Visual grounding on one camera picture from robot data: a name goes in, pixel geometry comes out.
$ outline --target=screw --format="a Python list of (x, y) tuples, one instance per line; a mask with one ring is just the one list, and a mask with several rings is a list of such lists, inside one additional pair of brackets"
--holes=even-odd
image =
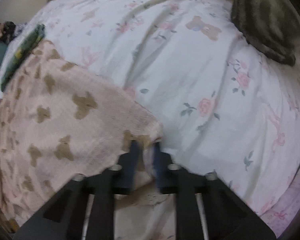
[(122, 166), (119, 164), (115, 164), (109, 168), (109, 170), (111, 170), (111, 171), (120, 171), (121, 169), (122, 169)]
[(181, 167), (178, 164), (169, 164), (168, 169), (171, 171), (176, 171), (176, 170), (180, 170)]
[(85, 176), (81, 173), (77, 173), (72, 177), (72, 180), (74, 181), (82, 181), (85, 178)]

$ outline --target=floral bedsheet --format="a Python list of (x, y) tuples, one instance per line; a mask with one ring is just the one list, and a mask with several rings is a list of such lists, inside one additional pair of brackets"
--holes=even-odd
[(300, 53), (293, 68), (267, 59), (231, 23), (231, 5), (54, 0), (9, 46), (0, 77), (24, 37), (45, 24), (65, 60), (123, 88), (163, 123), (164, 150), (177, 162), (216, 170), (280, 235), (284, 209), (267, 211), (300, 165)]

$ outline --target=teddy bear print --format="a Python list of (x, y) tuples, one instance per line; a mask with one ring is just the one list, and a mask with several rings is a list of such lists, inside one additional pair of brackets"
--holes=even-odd
[(37, 108), (37, 123), (42, 123), (45, 119), (50, 119), (50, 108), (43, 108), (41, 105)]
[(46, 74), (45, 77), (43, 78), (43, 81), (46, 84), (49, 94), (52, 95), (52, 87), (56, 84), (55, 80), (50, 74)]
[(14, 213), (17, 214), (17, 215), (19, 215), (19, 216), (21, 216), (21, 214), (23, 212), (22, 207), (20, 207), (20, 206), (18, 206), (16, 204), (13, 204), (12, 206), (13, 206)]
[(37, 159), (42, 157), (42, 153), (39, 151), (39, 149), (31, 144), (27, 150), (27, 153), (30, 154), (31, 157), (31, 166), (36, 167), (37, 166)]
[(29, 72), (26, 70), (26, 68), (23, 69), (23, 73), (27, 76), (29, 75)]
[(57, 149), (54, 151), (54, 155), (61, 160), (62, 158), (66, 158), (70, 161), (74, 160), (74, 156), (72, 152), (70, 151), (70, 139), (71, 136), (67, 135), (61, 139), (59, 139), (59, 145), (57, 146)]
[(53, 49), (51, 51), (51, 56), (47, 60), (49, 60), (49, 59), (60, 59), (60, 58), (61, 57), (60, 57), (59, 53), (57, 52), (57, 50)]
[(89, 92), (86, 92), (86, 97), (79, 97), (77, 94), (72, 96), (72, 101), (77, 105), (77, 112), (74, 117), (78, 120), (85, 118), (90, 109), (97, 109), (98, 104)]
[(129, 152), (131, 141), (136, 140), (143, 149), (148, 148), (152, 144), (149, 135), (133, 135), (129, 130), (123, 132), (122, 148), (124, 152)]
[(34, 191), (32, 180), (29, 176), (25, 176), (25, 180), (22, 182), (21, 186), (28, 191)]
[(34, 49), (34, 50), (32, 50), (31, 54), (33, 54), (33, 55), (42, 55), (42, 50)]
[(41, 64), (39, 64), (37, 66), (37, 69), (36, 69), (35, 74), (34, 74), (35, 79), (39, 79), (40, 77), (41, 77)]
[(20, 88), (20, 85), (21, 85), (21, 83), (23, 82), (24, 79), (25, 79), (24, 76), (20, 76), (18, 78), (18, 84), (17, 84), (18, 88), (17, 88), (16, 95), (15, 95), (16, 100), (18, 100), (20, 98), (20, 94), (22, 92), (22, 89)]
[(67, 62), (66, 64), (64, 64), (62, 67), (61, 67), (61, 71), (65, 72), (69, 69), (72, 69), (74, 66), (76, 66), (76, 64), (74, 63), (71, 63), (71, 62)]
[(52, 197), (56, 192), (54, 191), (53, 187), (51, 186), (51, 182), (49, 180), (43, 181), (43, 186), (45, 188), (46, 194), (49, 197)]
[(201, 31), (212, 41), (217, 41), (219, 33), (222, 32), (218, 27), (203, 22), (200, 16), (194, 16), (192, 21), (186, 24), (186, 27), (195, 32)]

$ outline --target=bed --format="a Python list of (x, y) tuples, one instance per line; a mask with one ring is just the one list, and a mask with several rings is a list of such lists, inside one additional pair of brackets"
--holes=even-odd
[(9, 45), (0, 79), (45, 24), (65, 60), (122, 88), (163, 124), (165, 152), (192, 172), (216, 170), (279, 237), (300, 208), (300, 53), (293, 68), (267, 59), (231, 23), (231, 5), (54, 0)]

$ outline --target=black metal frame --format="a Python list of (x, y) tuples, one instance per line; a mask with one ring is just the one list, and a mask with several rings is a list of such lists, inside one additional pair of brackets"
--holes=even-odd
[[(132, 141), (130, 152), (101, 174), (76, 174), (14, 235), (14, 240), (81, 240), (89, 194), (94, 195), (86, 240), (114, 240), (114, 194), (133, 190), (142, 149)], [(276, 240), (271, 229), (216, 173), (189, 173), (154, 146), (154, 171), (162, 194), (174, 194), (176, 240), (205, 240), (196, 194), (201, 197), (206, 234), (211, 240)]]

